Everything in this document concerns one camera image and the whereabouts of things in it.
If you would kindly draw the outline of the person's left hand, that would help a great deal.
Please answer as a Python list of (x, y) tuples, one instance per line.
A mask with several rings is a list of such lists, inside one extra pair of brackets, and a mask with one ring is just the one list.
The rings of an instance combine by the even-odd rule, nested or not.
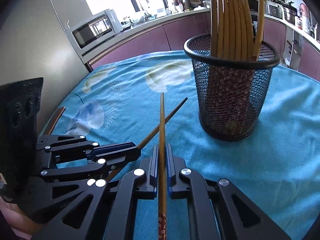
[(7, 203), (1, 197), (0, 206), (5, 220), (19, 239), (31, 239), (33, 234), (43, 228), (42, 224), (37, 224), (27, 217), (17, 204)]

